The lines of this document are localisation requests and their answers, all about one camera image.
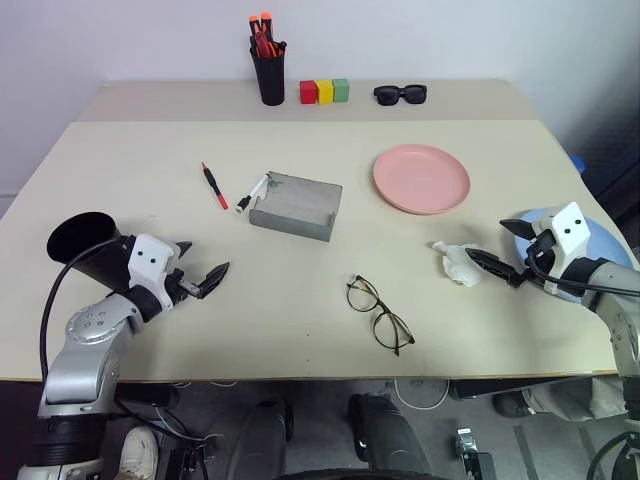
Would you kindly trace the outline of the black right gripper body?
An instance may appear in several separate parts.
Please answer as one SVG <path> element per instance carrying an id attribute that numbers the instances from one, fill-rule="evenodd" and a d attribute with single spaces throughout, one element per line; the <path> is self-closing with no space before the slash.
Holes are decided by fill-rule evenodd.
<path id="1" fill-rule="evenodd" d="M 522 274 L 526 280 L 546 280 L 555 261 L 552 247 L 556 244 L 555 237 L 549 229 L 537 234 L 527 248 L 526 268 Z"/>

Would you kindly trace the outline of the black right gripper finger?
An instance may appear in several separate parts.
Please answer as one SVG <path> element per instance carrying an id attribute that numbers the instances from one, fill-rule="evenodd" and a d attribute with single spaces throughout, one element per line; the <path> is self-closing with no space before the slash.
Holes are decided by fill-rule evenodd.
<path id="1" fill-rule="evenodd" d="M 519 288 L 526 281 L 525 275 L 502 262 L 496 255 L 476 248 L 466 248 L 465 252 L 482 270 L 502 279 L 513 288 Z"/>
<path id="2" fill-rule="evenodd" d="M 533 240 L 537 237 L 534 231 L 533 225 L 522 219 L 504 219 L 499 221 L 500 225 L 507 229 L 514 236 L 525 239 Z"/>

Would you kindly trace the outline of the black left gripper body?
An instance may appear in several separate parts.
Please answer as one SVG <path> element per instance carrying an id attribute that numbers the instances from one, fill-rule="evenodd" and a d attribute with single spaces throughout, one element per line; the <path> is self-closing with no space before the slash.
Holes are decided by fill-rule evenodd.
<path id="1" fill-rule="evenodd" d="M 179 268 L 166 276 L 164 287 L 173 306 L 178 305 L 188 296 L 198 298 L 200 294 L 199 286 L 186 280 L 184 272 Z"/>

